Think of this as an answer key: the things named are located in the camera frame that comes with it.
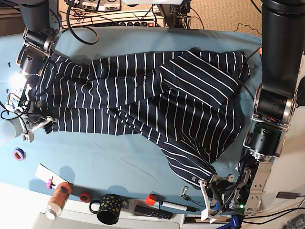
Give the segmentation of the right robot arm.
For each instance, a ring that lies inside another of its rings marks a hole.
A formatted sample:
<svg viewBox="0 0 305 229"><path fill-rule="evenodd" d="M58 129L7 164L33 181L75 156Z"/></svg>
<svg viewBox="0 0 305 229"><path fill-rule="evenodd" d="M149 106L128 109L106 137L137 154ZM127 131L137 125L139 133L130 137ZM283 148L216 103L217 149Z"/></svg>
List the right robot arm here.
<svg viewBox="0 0 305 229"><path fill-rule="evenodd" d="M15 114L22 127L21 136L29 139L42 127L48 127L56 119L40 109L36 100L42 98L49 87L42 85L47 69L57 70L51 60L61 30L61 14L57 0L13 0L25 25L23 46L16 64L12 90L1 106L5 112Z"/></svg>

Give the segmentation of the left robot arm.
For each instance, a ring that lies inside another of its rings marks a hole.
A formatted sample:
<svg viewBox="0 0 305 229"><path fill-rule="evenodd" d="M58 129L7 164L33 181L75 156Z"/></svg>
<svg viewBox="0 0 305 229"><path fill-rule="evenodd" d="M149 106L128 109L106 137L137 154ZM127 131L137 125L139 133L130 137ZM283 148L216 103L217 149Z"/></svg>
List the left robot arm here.
<svg viewBox="0 0 305 229"><path fill-rule="evenodd" d="M213 175L200 180L205 201L201 219L216 221L221 213L255 215L273 161L285 143L297 100L296 84L305 40L302 0L264 0L262 42L258 49L262 81L253 96L254 109L243 145L239 177Z"/></svg>

